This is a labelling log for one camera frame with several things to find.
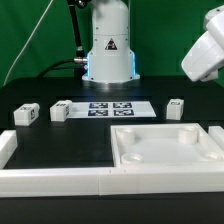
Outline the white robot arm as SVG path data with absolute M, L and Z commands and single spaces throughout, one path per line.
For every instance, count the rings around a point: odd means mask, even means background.
M 195 81 L 224 68 L 224 4 L 200 21 L 206 0 L 92 0 L 92 47 L 84 83 L 119 86 L 142 70 L 183 72 Z

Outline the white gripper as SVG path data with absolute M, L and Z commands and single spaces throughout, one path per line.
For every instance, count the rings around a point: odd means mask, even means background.
M 193 82 L 217 79 L 218 70 L 224 67 L 224 6 L 205 15 L 204 29 L 181 63 Z

